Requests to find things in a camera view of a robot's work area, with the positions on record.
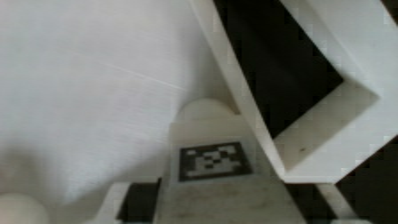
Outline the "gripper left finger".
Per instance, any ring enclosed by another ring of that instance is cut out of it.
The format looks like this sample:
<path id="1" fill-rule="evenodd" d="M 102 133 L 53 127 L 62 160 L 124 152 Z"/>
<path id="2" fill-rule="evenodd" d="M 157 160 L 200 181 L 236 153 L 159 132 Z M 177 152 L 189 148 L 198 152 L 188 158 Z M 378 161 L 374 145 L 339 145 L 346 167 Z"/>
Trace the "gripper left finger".
<path id="1" fill-rule="evenodd" d="M 161 179 L 129 184 L 117 212 L 120 224 L 152 224 Z"/>

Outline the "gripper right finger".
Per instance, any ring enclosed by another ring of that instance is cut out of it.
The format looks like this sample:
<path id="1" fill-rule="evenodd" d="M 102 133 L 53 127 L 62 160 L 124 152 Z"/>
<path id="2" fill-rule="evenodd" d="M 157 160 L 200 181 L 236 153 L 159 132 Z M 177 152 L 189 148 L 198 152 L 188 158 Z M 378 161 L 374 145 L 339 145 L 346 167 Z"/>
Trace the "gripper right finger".
<path id="1" fill-rule="evenodd" d="M 330 224 L 335 214 L 314 184 L 285 184 L 305 224 Z"/>

